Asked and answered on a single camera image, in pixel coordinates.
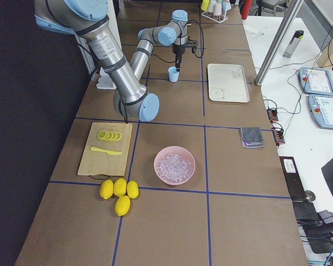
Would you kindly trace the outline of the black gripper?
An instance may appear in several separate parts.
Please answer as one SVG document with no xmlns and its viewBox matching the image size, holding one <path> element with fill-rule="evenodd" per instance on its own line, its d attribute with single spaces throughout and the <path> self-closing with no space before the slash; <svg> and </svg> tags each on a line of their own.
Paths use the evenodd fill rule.
<svg viewBox="0 0 333 266">
<path fill-rule="evenodd" d="M 177 38 L 172 44 L 172 51 L 175 54 L 175 71 L 180 71 L 182 55 L 185 53 L 188 45 L 188 37 Z"/>
</svg>

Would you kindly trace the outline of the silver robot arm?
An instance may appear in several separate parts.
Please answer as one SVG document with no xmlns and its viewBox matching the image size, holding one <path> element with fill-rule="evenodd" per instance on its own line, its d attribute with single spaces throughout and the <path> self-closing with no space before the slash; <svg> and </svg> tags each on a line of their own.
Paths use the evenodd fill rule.
<svg viewBox="0 0 333 266">
<path fill-rule="evenodd" d="M 155 119 L 159 98 L 139 81 L 156 44 L 173 45 L 174 52 L 183 51 L 188 40 L 187 11 L 177 9 L 168 24 L 141 30 L 138 46 L 128 61 L 109 28 L 107 1 L 35 1 L 34 8 L 39 27 L 85 39 L 116 86 L 117 113 L 125 119 Z"/>
</svg>

